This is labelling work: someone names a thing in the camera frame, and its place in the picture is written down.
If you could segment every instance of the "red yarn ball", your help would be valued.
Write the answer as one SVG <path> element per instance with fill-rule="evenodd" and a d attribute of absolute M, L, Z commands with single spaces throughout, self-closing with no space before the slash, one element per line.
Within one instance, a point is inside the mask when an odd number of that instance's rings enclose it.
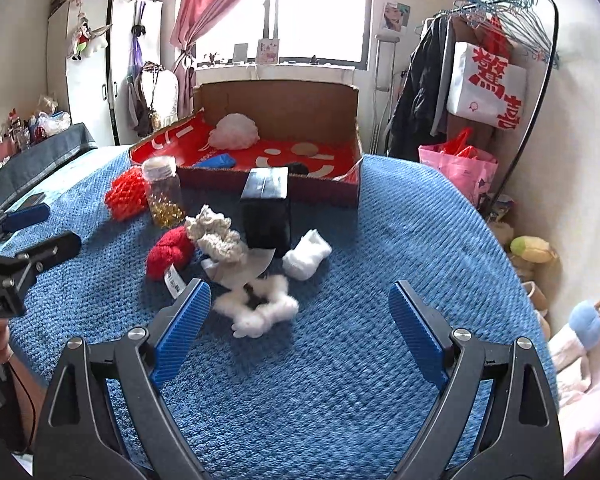
<path fill-rule="evenodd" d="M 160 238 L 146 258 L 146 275 L 159 281 L 164 272 L 174 265 L 177 270 L 184 269 L 195 253 L 195 244 L 187 237 L 184 226 L 171 229 Z"/>
<path fill-rule="evenodd" d="M 115 220 L 124 221 L 148 208 L 145 185 L 142 168 L 139 166 L 125 171 L 111 183 L 111 190 L 105 194 L 104 203 Z"/>

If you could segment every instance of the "white wardrobe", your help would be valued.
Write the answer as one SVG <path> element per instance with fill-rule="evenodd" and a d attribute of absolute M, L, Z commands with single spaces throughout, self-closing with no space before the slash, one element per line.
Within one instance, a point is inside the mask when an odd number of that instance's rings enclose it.
<path fill-rule="evenodd" d="M 140 19 L 141 3 L 145 3 Z M 144 25 L 139 38 L 142 60 L 160 63 L 162 3 L 147 0 L 82 0 L 91 29 L 112 24 L 109 46 L 81 60 L 67 59 L 68 39 L 80 9 L 71 2 L 49 18 L 46 66 L 49 94 L 69 111 L 74 124 L 84 123 L 98 146 L 134 144 L 140 137 L 129 113 L 129 67 L 133 25 Z"/>

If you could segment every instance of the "window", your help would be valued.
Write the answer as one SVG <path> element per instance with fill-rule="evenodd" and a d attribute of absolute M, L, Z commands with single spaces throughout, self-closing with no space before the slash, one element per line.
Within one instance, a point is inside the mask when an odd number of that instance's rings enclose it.
<path fill-rule="evenodd" d="M 197 40 L 196 58 L 208 62 L 205 55 L 217 53 L 216 60 L 231 60 L 235 43 L 248 43 L 254 60 L 269 31 L 280 39 L 280 62 L 316 56 L 322 64 L 366 69 L 370 20 L 371 0 L 242 0 Z"/>

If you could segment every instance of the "fabric label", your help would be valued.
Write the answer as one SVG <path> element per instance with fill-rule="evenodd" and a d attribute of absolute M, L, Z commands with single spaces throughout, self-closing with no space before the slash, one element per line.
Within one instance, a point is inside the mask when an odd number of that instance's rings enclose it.
<path fill-rule="evenodd" d="M 176 267 L 173 264 L 171 264 L 164 273 L 164 283 L 167 284 L 167 288 L 174 300 L 176 300 L 177 297 L 182 294 L 184 289 L 187 288 L 187 284 L 179 275 L 179 272 L 177 272 Z"/>

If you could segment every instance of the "black box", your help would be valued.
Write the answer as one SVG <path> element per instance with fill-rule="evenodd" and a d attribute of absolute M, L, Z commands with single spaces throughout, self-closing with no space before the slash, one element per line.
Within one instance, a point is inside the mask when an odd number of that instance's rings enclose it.
<path fill-rule="evenodd" d="M 275 249 L 276 258 L 291 249 L 288 179 L 288 168 L 254 168 L 240 198 L 247 244 L 252 249 Z"/>

